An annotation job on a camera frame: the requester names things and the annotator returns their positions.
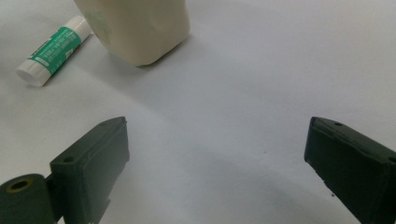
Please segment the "green label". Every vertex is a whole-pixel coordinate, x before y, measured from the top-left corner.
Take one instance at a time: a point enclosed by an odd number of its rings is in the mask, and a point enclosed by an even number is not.
[[[29,59],[41,63],[51,74],[54,74],[80,44],[81,39],[76,32],[67,27],[61,27]]]

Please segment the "plastic bottle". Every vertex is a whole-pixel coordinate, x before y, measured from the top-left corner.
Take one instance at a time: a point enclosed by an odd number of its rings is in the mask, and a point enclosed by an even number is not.
[[[185,0],[75,0],[102,44],[133,65],[157,61],[189,34]]]

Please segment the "glue stick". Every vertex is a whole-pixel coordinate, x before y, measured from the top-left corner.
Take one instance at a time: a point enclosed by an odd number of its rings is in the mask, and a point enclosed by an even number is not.
[[[20,78],[41,87],[92,32],[81,16],[62,26],[17,69]]]

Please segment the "white surface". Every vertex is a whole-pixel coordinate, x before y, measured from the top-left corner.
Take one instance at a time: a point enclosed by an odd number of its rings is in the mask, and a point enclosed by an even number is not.
[[[189,39],[158,63],[92,36],[41,89],[14,69],[78,10],[29,3],[0,3],[0,182],[48,175],[125,116],[132,160],[101,223],[358,223],[304,162],[306,133],[320,116],[396,148],[396,3],[190,0]]]

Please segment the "cylindrical part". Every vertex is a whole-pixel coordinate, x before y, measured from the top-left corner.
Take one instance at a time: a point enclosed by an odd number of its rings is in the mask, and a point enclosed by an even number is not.
[[[83,17],[74,17],[24,61],[16,73],[31,85],[43,86],[91,32]]]
[[[0,224],[56,223],[42,175],[23,175],[0,186]]]

